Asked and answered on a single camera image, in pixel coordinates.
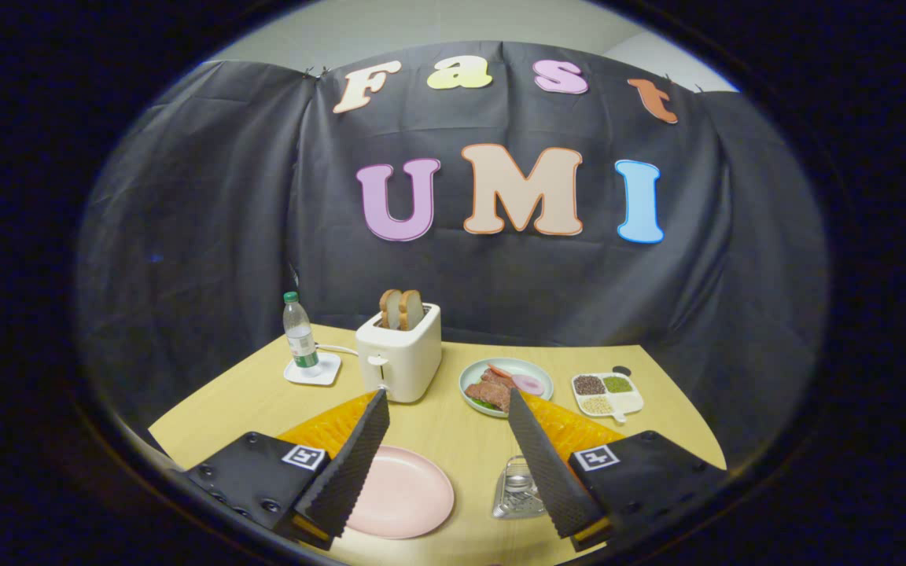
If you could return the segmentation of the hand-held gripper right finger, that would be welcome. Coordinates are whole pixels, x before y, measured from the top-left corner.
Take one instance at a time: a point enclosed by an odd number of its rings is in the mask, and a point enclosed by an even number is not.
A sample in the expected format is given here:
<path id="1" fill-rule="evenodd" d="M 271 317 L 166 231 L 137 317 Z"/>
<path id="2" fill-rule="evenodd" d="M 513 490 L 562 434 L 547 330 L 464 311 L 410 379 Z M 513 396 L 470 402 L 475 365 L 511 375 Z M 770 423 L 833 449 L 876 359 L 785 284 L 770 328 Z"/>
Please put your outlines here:
<path id="1" fill-rule="evenodd" d="M 511 393 L 508 423 L 551 523 L 575 550 L 657 536 L 727 481 L 658 432 L 622 436 L 525 391 Z"/>

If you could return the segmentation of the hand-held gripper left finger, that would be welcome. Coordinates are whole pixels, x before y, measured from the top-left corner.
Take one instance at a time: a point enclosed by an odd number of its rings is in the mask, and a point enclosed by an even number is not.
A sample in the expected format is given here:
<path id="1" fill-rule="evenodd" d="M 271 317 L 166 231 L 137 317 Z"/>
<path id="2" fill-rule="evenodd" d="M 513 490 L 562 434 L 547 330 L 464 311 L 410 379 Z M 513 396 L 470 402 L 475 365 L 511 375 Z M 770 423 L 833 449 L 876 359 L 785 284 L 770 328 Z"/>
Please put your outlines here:
<path id="1" fill-rule="evenodd" d="M 322 550 L 341 536 L 389 427 L 384 391 L 278 437 L 246 432 L 183 475 L 230 511 Z"/>

